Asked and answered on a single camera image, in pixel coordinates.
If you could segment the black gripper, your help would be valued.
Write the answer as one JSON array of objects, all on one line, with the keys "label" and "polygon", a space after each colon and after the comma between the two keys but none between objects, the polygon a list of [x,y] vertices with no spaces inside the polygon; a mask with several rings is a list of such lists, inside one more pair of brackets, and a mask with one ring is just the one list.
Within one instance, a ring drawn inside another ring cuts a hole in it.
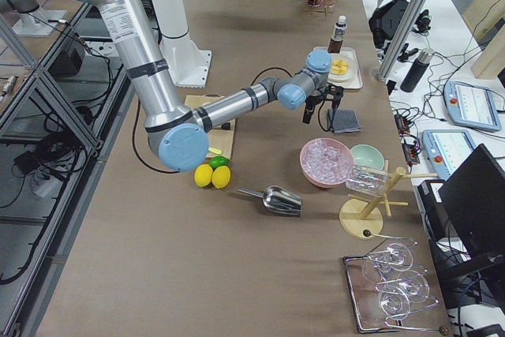
[{"label": "black gripper", "polygon": [[302,122],[309,124],[312,119],[312,115],[316,109],[316,106],[322,103],[326,99],[326,93],[318,90],[315,95],[310,95],[305,100],[305,110],[302,118]]}]

